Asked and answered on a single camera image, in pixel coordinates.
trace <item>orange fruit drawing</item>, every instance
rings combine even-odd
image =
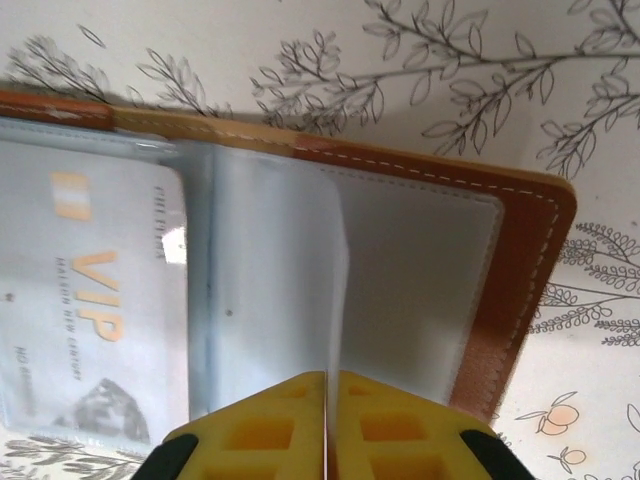
[[[575,423],[578,417],[580,417],[580,412],[570,405],[556,405],[547,414],[547,420],[559,427]]]
[[[545,435],[562,435],[568,429],[568,425],[556,425],[553,422],[547,421],[547,419],[542,419],[542,428],[540,428],[539,431]]]
[[[569,465],[579,465],[587,459],[587,454],[582,450],[570,450],[564,454],[562,459]]]

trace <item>brown leather cover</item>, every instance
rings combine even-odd
[[[80,119],[46,114],[47,106]],[[184,113],[106,107],[0,92],[0,113],[90,128],[192,139],[326,165],[483,192],[504,205],[503,224],[450,404],[490,421],[576,212],[564,180],[546,174],[399,152],[263,125]]]

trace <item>floral wallpaper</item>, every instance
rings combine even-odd
[[[0,25],[15,88],[571,180],[578,218],[493,426],[539,480],[640,480],[640,0],[0,0]],[[6,479],[142,461],[3,435]]]

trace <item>white card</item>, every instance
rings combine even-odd
[[[9,428],[146,451],[188,421],[185,219],[168,168],[0,142]]]

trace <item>gold lettering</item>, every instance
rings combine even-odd
[[[96,255],[86,255],[80,258],[74,258],[71,262],[71,269],[78,272],[85,277],[89,277],[91,280],[98,282],[111,290],[118,291],[118,282],[112,278],[107,277],[95,270],[88,268],[95,263],[111,263],[116,260],[116,252],[104,252]]]
[[[113,295],[104,293],[88,292],[86,290],[78,290],[76,292],[76,300],[82,302],[99,303],[100,305],[109,305],[110,307],[119,307],[120,299]]]
[[[77,315],[85,320],[93,321],[96,333],[109,342],[117,342],[122,338],[122,317],[114,313],[96,312],[80,309]]]

